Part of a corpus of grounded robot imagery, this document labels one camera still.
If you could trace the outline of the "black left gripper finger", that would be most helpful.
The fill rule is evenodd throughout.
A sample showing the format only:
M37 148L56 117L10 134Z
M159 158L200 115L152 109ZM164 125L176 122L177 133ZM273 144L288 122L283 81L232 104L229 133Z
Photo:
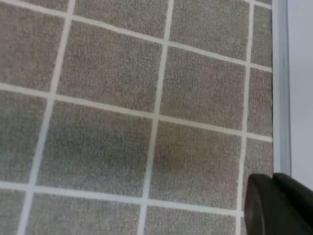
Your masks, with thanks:
M283 173L251 174L244 220L249 235L311 235L313 192Z

